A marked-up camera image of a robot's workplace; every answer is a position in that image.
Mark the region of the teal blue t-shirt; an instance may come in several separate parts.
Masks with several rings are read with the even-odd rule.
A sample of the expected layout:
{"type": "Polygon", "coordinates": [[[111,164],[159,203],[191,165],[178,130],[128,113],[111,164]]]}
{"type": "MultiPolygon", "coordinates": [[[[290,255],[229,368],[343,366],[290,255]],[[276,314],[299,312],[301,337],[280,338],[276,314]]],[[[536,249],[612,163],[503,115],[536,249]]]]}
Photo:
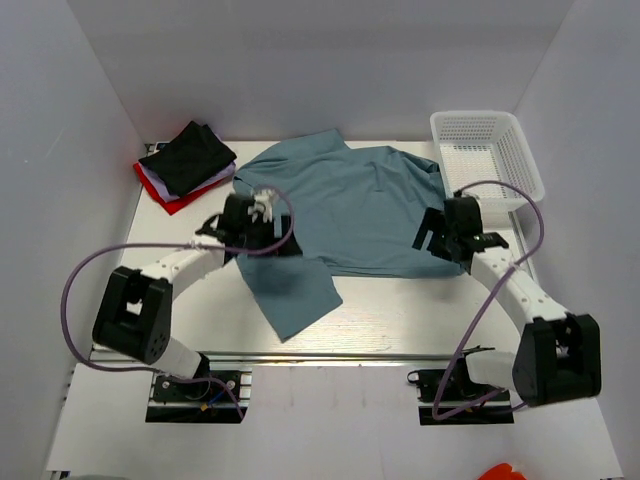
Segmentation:
{"type": "Polygon", "coordinates": [[[237,259],[241,275],[280,340],[338,308],[336,276],[451,278],[455,263],[413,242],[427,209],[440,210],[438,164],[391,146],[350,148],[336,130],[281,141],[240,167],[233,188],[284,192],[275,215],[292,212],[301,255],[237,259]]]}

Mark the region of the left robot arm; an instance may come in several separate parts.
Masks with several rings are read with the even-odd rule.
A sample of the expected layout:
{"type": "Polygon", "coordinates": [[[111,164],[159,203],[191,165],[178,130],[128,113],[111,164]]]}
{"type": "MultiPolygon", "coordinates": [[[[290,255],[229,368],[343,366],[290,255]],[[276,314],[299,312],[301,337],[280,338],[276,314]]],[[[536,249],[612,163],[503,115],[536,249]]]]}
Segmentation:
{"type": "Polygon", "coordinates": [[[292,211],[276,215],[289,199],[274,187],[227,196],[221,212],[209,217],[187,243],[142,268],[120,266],[110,275],[92,339],[139,361],[139,370],[173,378],[188,398],[211,387],[209,363],[171,334],[174,301],[196,282],[239,255],[298,256],[292,211]]]}

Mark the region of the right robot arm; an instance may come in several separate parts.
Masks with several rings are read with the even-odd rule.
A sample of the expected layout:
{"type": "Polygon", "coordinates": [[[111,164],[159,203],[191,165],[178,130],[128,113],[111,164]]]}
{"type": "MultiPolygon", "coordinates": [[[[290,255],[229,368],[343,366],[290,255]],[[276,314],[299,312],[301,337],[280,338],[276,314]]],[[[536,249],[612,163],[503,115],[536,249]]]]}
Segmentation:
{"type": "Polygon", "coordinates": [[[454,197],[440,210],[427,208],[413,247],[458,264],[488,289],[481,308],[497,303],[519,334],[513,353],[462,348],[441,377],[437,397],[447,387],[466,399],[510,390],[537,407],[600,394],[598,323],[553,300],[521,268],[508,242],[485,231],[476,199],[454,197]]]}

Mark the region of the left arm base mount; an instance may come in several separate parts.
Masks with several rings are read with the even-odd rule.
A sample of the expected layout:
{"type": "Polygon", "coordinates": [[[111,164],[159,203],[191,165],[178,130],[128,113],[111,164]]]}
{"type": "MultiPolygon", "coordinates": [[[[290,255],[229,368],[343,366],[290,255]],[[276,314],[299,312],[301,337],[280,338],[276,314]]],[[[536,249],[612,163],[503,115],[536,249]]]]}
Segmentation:
{"type": "Polygon", "coordinates": [[[151,384],[145,422],[149,424],[239,425],[247,413],[252,370],[226,367],[212,370],[219,380],[198,383],[175,382],[155,376],[151,384]]]}

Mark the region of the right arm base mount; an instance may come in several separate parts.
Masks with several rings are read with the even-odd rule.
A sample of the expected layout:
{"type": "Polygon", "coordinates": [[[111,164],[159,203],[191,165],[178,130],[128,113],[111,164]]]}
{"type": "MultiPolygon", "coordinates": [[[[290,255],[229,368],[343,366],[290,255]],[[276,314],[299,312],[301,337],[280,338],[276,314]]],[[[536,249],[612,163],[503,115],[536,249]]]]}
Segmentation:
{"type": "MultiPolygon", "coordinates": [[[[413,370],[407,374],[407,382],[418,391],[418,416],[421,426],[468,426],[468,425],[507,425],[514,423],[514,413],[511,411],[511,396],[508,391],[488,399],[482,403],[465,409],[445,420],[433,418],[433,403],[439,383],[444,375],[444,369],[413,370]]],[[[468,379],[456,381],[452,375],[447,381],[439,404],[438,413],[444,415],[464,403],[488,394],[493,387],[479,385],[468,379]]]]}

